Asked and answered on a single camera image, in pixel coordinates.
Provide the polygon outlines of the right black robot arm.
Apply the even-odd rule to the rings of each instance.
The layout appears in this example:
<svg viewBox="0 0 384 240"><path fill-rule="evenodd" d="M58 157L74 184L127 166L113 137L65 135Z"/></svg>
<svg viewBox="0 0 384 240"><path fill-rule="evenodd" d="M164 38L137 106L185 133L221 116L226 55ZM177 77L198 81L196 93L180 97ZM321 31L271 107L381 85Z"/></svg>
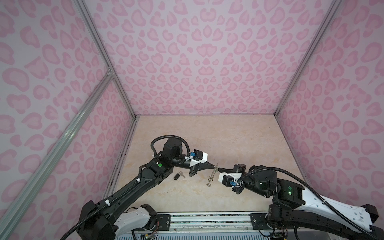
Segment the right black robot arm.
<svg viewBox="0 0 384 240"><path fill-rule="evenodd" d="M265 216L271 228L299 227L330 233L348 240L382 240L383 229L374 226L379 214L375 206L344 204L317 193L294 174L276 167L245 165L232 170L219 168L219 182L237 195L243 190L272 198Z"/></svg>

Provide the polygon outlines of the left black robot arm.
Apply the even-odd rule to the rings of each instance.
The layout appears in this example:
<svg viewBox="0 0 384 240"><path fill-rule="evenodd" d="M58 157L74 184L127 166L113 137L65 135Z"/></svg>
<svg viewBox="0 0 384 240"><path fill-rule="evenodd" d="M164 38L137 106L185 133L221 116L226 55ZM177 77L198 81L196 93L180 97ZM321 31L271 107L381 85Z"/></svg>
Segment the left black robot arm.
<svg viewBox="0 0 384 240"><path fill-rule="evenodd" d="M170 176L174 168L188 169L190 176L199 171L214 169L208 155L190 150L179 136L164 135L155 138L150 147L154 158L140 166L138 175L114 194L94 203L89 201L81 211L75 230L83 240L113 240L116 237L118 218L137 199Z"/></svg>

